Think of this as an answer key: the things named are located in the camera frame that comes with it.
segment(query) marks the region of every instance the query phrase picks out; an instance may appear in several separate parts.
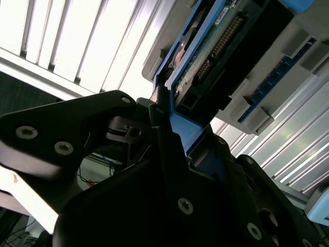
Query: label on circuit board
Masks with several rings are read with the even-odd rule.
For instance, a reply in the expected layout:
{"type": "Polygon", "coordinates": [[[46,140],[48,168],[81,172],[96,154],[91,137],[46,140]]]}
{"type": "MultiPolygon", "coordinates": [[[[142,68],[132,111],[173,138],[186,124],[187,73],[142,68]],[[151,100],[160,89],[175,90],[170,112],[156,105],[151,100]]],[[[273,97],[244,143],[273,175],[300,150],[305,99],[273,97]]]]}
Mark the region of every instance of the label on circuit board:
{"type": "Polygon", "coordinates": [[[224,16],[226,15],[227,11],[229,10],[229,7],[224,7],[224,9],[222,10],[222,12],[219,14],[217,20],[215,21],[215,25],[218,26],[219,23],[222,21],[222,19],[224,18],[224,16]]]}

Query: bolt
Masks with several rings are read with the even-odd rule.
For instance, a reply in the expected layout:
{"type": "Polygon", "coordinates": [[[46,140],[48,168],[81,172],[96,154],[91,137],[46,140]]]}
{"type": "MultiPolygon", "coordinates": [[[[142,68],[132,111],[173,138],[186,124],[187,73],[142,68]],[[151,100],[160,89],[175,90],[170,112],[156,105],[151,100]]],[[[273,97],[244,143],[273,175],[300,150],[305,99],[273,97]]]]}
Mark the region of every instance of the bolt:
{"type": "Polygon", "coordinates": [[[262,233],[255,224],[249,222],[247,224],[247,228],[248,228],[249,233],[252,235],[252,237],[254,239],[256,239],[256,240],[261,240],[262,239],[262,233]]]}
{"type": "Polygon", "coordinates": [[[16,135],[20,139],[31,140],[36,138],[38,131],[31,126],[20,126],[16,129],[16,135]]]}
{"type": "Polygon", "coordinates": [[[179,198],[178,207],[186,215],[190,215],[193,213],[193,205],[186,198],[179,198]]]}
{"type": "Polygon", "coordinates": [[[56,153],[61,155],[69,155],[73,153],[73,146],[68,142],[58,142],[54,146],[56,153]]]}
{"type": "Polygon", "coordinates": [[[302,241],[305,247],[312,247],[311,243],[307,239],[303,238],[302,241]]]}
{"type": "Polygon", "coordinates": [[[237,0],[234,0],[232,2],[231,8],[234,9],[236,7],[236,5],[237,5],[237,0]]]}
{"type": "Polygon", "coordinates": [[[130,99],[128,99],[126,97],[122,97],[121,99],[123,100],[123,102],[130,103],[130,99]]]}
{"type": "Polygon", "coordinates": [[[252,164],[252,163],[253,163],[252,159],[249,158],[249,157],[246,157],[246,161],[247,161],[249,164],[252,164]]]}

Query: blue plastic frame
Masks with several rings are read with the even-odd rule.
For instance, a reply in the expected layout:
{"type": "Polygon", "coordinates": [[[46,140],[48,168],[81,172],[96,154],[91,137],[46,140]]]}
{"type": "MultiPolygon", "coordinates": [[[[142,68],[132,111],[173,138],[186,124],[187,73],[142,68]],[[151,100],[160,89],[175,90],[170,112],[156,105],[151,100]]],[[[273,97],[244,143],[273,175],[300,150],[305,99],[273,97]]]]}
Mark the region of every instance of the blue plastic frame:
{"type": "MultiPolygon", "coordinates": [[[[187,20],[184,28],[180,32],[179,36],[177,37],[175,43],[171,47],[170,51],[168,52],[167,56],[165,57],[164,61],[162,62],[161,66],[159,67],[158,71],[156,72],[154,79],[153,79],[153,90],[155,90],[156,85],[159,83],[158,78],[160,72],[163,70],[165,65],[167,64],[168,60],[175,52],[180,38],[183,34],[187,31],[193,17],[196,15],[202,0],[198,0],[194,6],[194,9],[187,20]]],[[[180,135],[184,150],[187,152],[190,147],[194,144],[194,142],[199,138],[202,134],[204,128],[202,125],[190,120],[189,118],[182,116],[175,109],[175,101],[174,101],[174,91],[175,85],[179,80],[180,76],[182,75],[184,69],[189,64],[190,60],[194,56],[195,52],[199,48],[202,40],[208,33],[211,26],[214,24],[215,20],[217,19],[218,15],[222,11],[226,0],[216,0],[213,4],[212,8],[210,9],[207,17],[205,18],[204,22],[202,23],[199,31],[197,32],[196,36],[194,37],[192,43],[190,44],[189,48],[187,49],[186,53],[184,54],[179,66],[175,69],[175,71],[171,74],[170,78],[165,83],[165,86],[169,89],[170,92],[170,121],[173,128],[173,131],[180,135]]],[[[293,10],[295,13],[304,12],[307,8],[312,5],[313,0],[281,0],[283,4],[285,4],[288,8],[293,10]]]]}

